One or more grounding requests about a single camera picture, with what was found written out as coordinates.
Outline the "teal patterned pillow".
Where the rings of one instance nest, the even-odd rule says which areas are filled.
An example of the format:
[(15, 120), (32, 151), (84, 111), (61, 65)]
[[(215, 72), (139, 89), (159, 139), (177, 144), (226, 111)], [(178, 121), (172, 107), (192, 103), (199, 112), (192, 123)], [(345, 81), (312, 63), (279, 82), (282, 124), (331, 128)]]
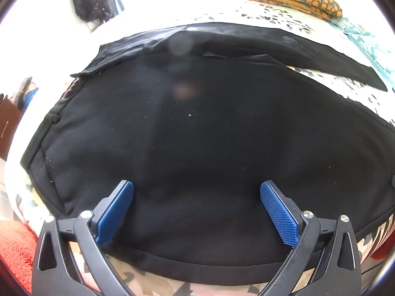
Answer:
[(394, 43), (379, 38), (354, 25), (348, 18), (338, 18), (331, 25), (341, 30), (367, 57), (373, 67), (391, 84), (394, 84)]

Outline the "brown wooden cabinet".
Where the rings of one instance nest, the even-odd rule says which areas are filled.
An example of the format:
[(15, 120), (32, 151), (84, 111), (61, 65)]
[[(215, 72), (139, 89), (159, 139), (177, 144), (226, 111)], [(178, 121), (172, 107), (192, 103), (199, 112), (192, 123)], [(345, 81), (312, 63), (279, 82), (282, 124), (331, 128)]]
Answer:
[(0, 155), (1, 159), (7, 160), (9, 149), (15, 131), (22, 118), (21, 111), (6, 96), (1, 100), (0, 109)]

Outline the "clothes pile on cabinet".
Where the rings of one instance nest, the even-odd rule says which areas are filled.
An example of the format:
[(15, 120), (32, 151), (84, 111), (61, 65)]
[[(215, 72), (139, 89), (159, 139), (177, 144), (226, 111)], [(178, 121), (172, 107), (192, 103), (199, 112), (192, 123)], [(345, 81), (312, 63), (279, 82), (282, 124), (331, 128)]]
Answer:
[(32, 77), (28, 77), (21, 83), (19, 90), (12, 95), (11, 102), (20, 112), (24, 113), (38, 90), (39, 88), (33, 82)]

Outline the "black pants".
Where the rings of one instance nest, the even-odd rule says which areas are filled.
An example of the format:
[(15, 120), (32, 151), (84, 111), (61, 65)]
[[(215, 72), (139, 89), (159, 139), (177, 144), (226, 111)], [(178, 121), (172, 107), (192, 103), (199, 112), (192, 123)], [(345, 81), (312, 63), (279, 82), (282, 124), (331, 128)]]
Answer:
[(201, 23), (108, 43), (21, 165), (61, 219), (133, 183), (111, 256), (182, 281), (263, 283), (290, 251), (259, 199), (265, 180), (319, 217), (347, 215), (357, 239), (394, 212), (394, 126), (303, 69), (386, 90), (372, 68), (281, 29)]

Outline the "floral bed sheet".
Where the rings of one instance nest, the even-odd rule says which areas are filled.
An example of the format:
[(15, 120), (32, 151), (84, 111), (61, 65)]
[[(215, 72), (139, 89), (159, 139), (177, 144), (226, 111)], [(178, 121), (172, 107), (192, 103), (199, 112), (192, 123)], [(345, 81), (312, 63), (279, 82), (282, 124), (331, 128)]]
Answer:
[[(174, 6), (145, 6), (138, 2), (136, 11), (123, 13), (99, 25), (97, 22), (82, 21), (75, 13), (72, 0), (17, 0), (1, 23), (1, 74), (3, 77), (14, 78), (19, 85), (26, 78), (32, 77), (39, 90), (26, 109), (11, 143), (7, 193), (22, 223), (29, 226), (38, 239), (46, 218), (61, 218), (48, 210), (29, 174), (22, 167), (21, 159), (45, 116), (75, 84), (75, 75), (90, 65), (103, 45), (148, 31), (201, 23), (231, 23), (281, 29), (327, 45), (375, 71), (339, 30), (322, 20), (285, 7), (244, 0), (202, 0), (199, 5), (180, 1)], [(375, 91), (348, 77), (312, 69), (303, 69), (301, 73), (344, 98), (361, 101), (394, 126), (394, 93), (377, 71), (375, 73), (384, 83), (385, 91)], [(394, 212), (362, 239), (357, 239), (354, 231), (361, 265), (359, 295), (370, 288), (364, 278), (364, 260), (393, 232)], [(194, 283), (139, 269), (109, 255), (106, 252), (108, 244), (102, 248), (102, 252), (133, 292), (132, 295), (261, 295), (260, 292), (278, 271), (263, 283)], [(85, 284), (97, 291), (99, 288), (84, 262), (78, 244), (69, 242), (69, 246)]]

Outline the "orange red fluffy trousers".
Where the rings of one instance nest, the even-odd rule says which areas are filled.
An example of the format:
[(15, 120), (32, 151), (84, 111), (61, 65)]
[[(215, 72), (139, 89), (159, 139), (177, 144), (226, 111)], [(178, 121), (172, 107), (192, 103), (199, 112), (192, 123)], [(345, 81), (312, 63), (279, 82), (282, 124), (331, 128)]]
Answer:
[(29, 226), (1, 220), (1, 257), (22, 287), (31, 294), (38, 237)]

